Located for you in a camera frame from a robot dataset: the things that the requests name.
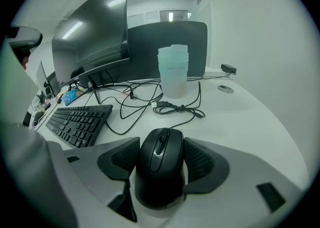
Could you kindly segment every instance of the keyboard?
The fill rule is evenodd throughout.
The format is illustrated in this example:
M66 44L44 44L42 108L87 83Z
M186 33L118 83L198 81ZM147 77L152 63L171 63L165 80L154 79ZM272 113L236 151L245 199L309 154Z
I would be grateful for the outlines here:
M59 139L83 148L94 145L112 105L58 108L46 126Z

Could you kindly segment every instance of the black partition panel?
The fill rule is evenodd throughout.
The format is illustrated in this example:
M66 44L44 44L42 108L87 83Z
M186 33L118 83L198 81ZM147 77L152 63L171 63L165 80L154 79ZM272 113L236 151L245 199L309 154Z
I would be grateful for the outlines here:
M201 77L207 60L208 30L205 23L191 21L151 23L128 30L130 63L108 69L116 82L160 78L158 49L188 45L189 77ZM91 76L98 85L109 81L106 72Z

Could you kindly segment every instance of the desk surface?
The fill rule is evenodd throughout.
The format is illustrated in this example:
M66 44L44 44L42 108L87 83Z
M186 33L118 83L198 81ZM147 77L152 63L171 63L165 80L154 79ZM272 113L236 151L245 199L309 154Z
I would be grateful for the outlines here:
M200 110L205 112L203 119L195 118L188 124L178 126L184 137L196 138L209 141L233 149L241 150L254 154L276 170L285 175L301 189L306 189L309 184L309 174L295 142L273 115L273 113L263 105L258 99L247 92L245 89L227 79L200 80L202 101ZM225 85L234 89L233 94L220 91L217 86ZM143 85L134 91L134 95L142 99L150 99L156 85ZM98 92L100 100L108 96L114 96L119 101L125 97L124 94L109 89L102 89ZM176 104L188 104L196 99L198 94L198 82L187 83L187 94L181 99L168 99L165 96L162 100ZM91 93L77 99L68 107L83 106ZM127 104L144 105L145 103L134 99L127 99ZM126 131L137 119L138 113L122 120L120 119L120 105L112 98L103 102L112 104L113 109L107 119L110 127L116 132ZM86 106L97 105L94 95L89 99ZM123 114L129 114L132 108L123 108ZM142 144L146 136L156 128L171 127L175 124L187 121L192 117L191 113L173 113L170 115L159 116L155 114L151 107L148 107L137 124L125 135L112 133L107 126L102 127L95 144L108 143L126 137L140 137ZM39 128L38 132L50 141L58 142L64 150L74 148L59 140L46 126L45 123Z

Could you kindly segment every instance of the black adapter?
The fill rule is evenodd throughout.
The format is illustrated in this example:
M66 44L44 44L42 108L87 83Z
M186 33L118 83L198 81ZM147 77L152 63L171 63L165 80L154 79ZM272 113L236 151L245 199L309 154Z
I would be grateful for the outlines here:
M230 74L237 73L237 69L234 68L233 66L228 65L228 64L221 64L221 69L222 69L222 71L230 73Z

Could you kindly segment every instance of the mouse scroll wheel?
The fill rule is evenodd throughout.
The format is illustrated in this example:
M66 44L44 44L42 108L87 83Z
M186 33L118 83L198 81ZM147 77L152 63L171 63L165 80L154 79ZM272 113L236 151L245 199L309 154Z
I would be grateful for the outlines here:
M160 136L160 142L165 142L167 139L168 134L167 133L162 133Z

